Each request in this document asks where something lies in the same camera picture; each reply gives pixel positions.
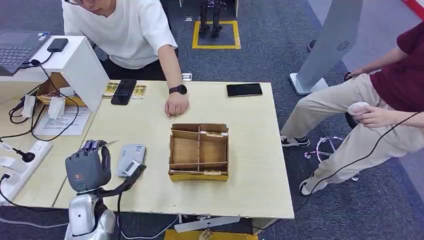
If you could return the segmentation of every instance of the white t-shirt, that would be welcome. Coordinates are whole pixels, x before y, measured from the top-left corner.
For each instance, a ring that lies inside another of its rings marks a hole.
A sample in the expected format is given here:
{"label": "white t-shirt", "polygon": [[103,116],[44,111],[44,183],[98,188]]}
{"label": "white t-shirt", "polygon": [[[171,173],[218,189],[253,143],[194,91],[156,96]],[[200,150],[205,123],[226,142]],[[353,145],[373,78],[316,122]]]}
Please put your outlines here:
{"label": "white t-shirt", "polygon": [[177,47],[159,0],[116,0],[108,18],[62,2],[65,35],[87,36],[112,62],[140,69],[158,60],[164,45]]}

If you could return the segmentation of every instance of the floor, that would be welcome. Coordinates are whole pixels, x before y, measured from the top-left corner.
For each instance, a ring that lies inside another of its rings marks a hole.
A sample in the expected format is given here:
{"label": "floor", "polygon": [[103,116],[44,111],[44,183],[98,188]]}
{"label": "floor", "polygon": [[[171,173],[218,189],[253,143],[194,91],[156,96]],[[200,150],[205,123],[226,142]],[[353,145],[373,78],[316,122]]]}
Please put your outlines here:
{"label": "floor", "polygon": [[[240,50],[192,49],[194,23],[184,19],[186,16],[197,19],[196,12],[173,7],[172,30],[179,45],[181,68],[183,72],[192,72],[195,81],[271,82],[278,123],[282,127],[300,99],[294,94],[288,75],[297,71],[307,57],[306,44],[319,35],[320,20],[324,19],[329,3],[329,0],[239,0]],[[384,6],[380,7],[378,3],[383,4],[383,0],[364,1],[358,36],[363,39],[358,39],[357,46],[326,74],[325,79],[330,85],[340,83],[348,69],[384,53],[393,46],[387,39],[394,41],[398,33],[417,21],[400,0],[385,0]],[[0,9],[0,28],[47,29],[60,34],[63,32],[60,1],[6,1]],[[349,130],[344,117],[336,115],[319,124],[309,136],[316,143],[321,136],[344,137]],[[312,146],[284,150],[295,209],[306,200],[298,193],[299,183],[317,167],[316,159],[303,158],[303,153],[311,149]],[[417,180],[421,177],[417,169],[422,169],[417,160],[422,153],[416,153],[413,160],[408,160],[418,165],[409,164],[409,168],[405,168],[401,163],[404,159],[391,159],[361,172],[358,182],[329,185],[296,212],[295,220],[278,222],[261,233],[259,239],[424,239],[424,203],[418,192],[423,185]],[[11,207],[0,207],[0,216],[43,225],[65,223],[68,219],[65,210],[38,214]],[[168,215],[126,213],[123,220],[129,235],[153,236],[173,219]],[[248,233],[248,224],[230,224],[214,231]],[[64,227],[46,230],[0,224],[0,235],[7,240],[57,240],[63,237],[65,230]]]}

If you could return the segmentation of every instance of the sneaker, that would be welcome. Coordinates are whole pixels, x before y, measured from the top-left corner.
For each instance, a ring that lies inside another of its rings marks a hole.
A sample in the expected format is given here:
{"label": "sneaker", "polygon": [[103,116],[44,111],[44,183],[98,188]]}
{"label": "sneaker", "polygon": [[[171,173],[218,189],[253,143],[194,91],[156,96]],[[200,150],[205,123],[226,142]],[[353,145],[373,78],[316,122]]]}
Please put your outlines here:
{"label": "sneaker", "polygon": [[284,148],[291,147],[291,146],[307,147],[309,146],[309,144],[311,144],[307,136],[304,136],[302,138],[280,136],[279,138],[281,139],[281,145]]}
{"label": "sneaker", "polygon": [[307,189],[306,189],[306,184],[308,184],[309,183],[309,181],[312,179],[312,177],[313,176],[310,176],[310,177],[308,177],[308,178],[306,178],[305,180],[303,180],[301,183],[300,183],[300,185],[299,185],[299,193],[301,194],[301,195],[303,195],[303,196],[308,196],[308,195],[310,195],[310,194],[314,194],[314,193],[316,193],[318,190],[321,190],[321,189],[323,189],[323,188],[325,188],[326,186],[327,186],[327,182],[326,181],[322,181],[321,183],[319,183],[319,185],[318,186],[316,186],[315,187],[315,189],[313,190],[313,192],[311,193],[310,191],[308,191]]}

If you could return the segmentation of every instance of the white cable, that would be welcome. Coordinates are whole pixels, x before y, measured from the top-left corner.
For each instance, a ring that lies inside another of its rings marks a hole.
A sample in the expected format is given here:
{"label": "white cable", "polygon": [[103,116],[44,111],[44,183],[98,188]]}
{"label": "white cable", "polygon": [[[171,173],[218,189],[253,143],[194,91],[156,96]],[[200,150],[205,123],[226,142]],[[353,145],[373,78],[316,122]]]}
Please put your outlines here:
{"label": "white cable", "polygon": [[124,238],[129,239],[129,240],[133,240],[133,239],[155,239],[155,238],[159,237],[161,234],[163,234],[167,229],[169,229],[177,220],[178,220],[178,216],[176,216],[175,220],[173,222],[171,222],[171,224],[169,224],[165,229],[160,231],[156,236],[127,237],[122,230],[120,231],[120,233],[122,234],[122,236]]}
{"label": "white cable", "polygon": [[67,226],[68,223],[63,223],[63,224],[58,224],[58,225],[52,225],[52,226],[41,226],[32,222],[27,222],[27,221],[11,221],[11,220],[6,220],[4,218],[0,217],[0,222],[3,222],[5,224],[21,224],[21,225],[29,225],[29,226],[33,226],[36,228],[40,228],[40,229],[52,229],[52,228],[57,228],[57,227],[63,227],[63,226]]}

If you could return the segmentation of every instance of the glasses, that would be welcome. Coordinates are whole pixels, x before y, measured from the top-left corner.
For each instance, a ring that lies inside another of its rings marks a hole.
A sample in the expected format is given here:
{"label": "glasses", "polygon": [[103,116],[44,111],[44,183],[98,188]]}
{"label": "glasses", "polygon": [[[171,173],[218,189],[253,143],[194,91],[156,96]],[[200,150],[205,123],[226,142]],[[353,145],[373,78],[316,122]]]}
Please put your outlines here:
{"label": "glasses", "polygon": [[72,5],[83,5],[83,0],[65,0],[66,3]]}

